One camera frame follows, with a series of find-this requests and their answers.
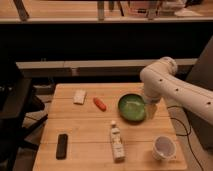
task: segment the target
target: bowl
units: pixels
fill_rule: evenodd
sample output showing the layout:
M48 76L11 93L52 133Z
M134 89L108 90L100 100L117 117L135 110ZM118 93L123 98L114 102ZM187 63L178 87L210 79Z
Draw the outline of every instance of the bowl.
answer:
M120 115L128 121L142 121L146 118L145 102L138 94L126 94L118 102Z

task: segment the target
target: white cup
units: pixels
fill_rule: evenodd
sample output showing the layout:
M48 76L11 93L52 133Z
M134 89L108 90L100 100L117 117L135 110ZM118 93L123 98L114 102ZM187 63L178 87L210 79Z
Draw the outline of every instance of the white cup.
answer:
M156 160L169 161L176 155L176 145L167 136L159 136L155 139L152 155Z

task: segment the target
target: remote control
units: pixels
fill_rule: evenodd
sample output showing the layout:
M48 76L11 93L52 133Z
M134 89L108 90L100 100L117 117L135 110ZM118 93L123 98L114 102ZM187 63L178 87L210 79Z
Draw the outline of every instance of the remote control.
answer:
M58 136L58 144L56 150L56 158L57 159L65 159L67 155L67 134L59 134Z

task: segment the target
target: white block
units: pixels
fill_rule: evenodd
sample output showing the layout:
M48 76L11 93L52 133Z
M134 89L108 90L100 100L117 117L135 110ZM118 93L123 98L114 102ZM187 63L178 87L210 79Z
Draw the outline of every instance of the white block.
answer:
M86 91L84 90L76 90L73 103L75 104L84 104L84 99L86 97Z

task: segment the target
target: red sausage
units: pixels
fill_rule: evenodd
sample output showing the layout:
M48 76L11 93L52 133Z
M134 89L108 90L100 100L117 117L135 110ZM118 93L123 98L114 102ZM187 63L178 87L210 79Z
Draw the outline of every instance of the red sausage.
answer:
M100 99L98 99L97 97L93 98L93 102L102 111L106 110L106 105Z

